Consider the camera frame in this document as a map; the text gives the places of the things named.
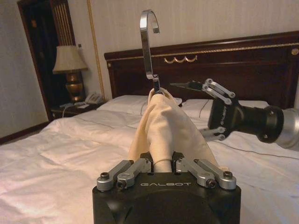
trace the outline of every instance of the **paper on nightstand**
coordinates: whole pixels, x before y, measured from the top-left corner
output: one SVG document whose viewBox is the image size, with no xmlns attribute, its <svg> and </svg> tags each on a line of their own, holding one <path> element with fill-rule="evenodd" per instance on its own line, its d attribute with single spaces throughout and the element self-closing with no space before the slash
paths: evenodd
<svg viewBox="0 0 299 224">
<path fill-rule="evenodd" d="M 89 104 L 84 104 L 84 105 L 78 106 L 77 108 L 86 108 L 88 106 L 89 106 Z"/>
</svg>

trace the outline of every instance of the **doorway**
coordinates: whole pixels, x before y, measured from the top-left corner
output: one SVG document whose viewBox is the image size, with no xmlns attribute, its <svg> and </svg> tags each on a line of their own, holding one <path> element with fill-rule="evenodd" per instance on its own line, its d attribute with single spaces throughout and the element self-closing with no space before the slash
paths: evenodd
<svg viewBox="0 0 299 224">
<path fill-rule="evenodd" d="M 34 61 L 48 119 L 50 108 L 68 103 L 66 77 L 53 74 L 56 46 L 59 45 L 50 0 L 21 0 L 19 10 Z"/>
</svg>

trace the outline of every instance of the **lampshade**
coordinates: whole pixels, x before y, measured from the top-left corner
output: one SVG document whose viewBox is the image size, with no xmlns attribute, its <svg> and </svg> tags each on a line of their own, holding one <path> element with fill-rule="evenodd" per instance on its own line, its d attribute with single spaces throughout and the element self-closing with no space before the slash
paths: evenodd
<svg viewBox="0 0 299 224">
<path fill-rule="evenodd" d="M 76 46 L 57 46 L 56 63 L 53 73 L 73 73 L 86 70 L 87 65 L 81 59 Z"/>
</svg>

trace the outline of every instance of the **bedside table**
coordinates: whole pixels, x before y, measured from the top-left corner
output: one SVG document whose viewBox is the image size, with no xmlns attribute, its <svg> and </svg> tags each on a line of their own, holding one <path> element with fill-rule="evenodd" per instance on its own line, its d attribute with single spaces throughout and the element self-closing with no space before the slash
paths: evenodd
<svg viewBox="0 0 299 224">
<path fill-rule="evenodd" d="M 69 118 L 81 113 L 95 110 L 103 104 L 104 103 L 90 104 L 85 108 L 78 108 L 78 106 L 74 105 L 66 108 L 65 111 L 64 111 L 64 107 L 55 106 L 51 108 L 51 112 L 52 112 L 53 119 L 62 118 L 63 112 L 64 112 L 64 117 Z"/>
</svg>

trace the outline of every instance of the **white telephone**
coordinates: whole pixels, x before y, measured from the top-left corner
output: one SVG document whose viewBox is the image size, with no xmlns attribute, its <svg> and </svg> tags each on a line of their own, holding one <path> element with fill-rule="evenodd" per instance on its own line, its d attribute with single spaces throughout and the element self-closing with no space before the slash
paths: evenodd
<svg viewBox="0 0 299 224">
<path fill-rule="evenodd" d="M 87 96 L 87 98 L 85 100 L 85 103 L 87 103 L 87 104 L 99 104 L 102 101 L 103 101 L 103 99 L 102 99 L 101 95 L 96 93 L 96 92 L 93 92 L 93 93 L 90 93 Z"/>
</svg>

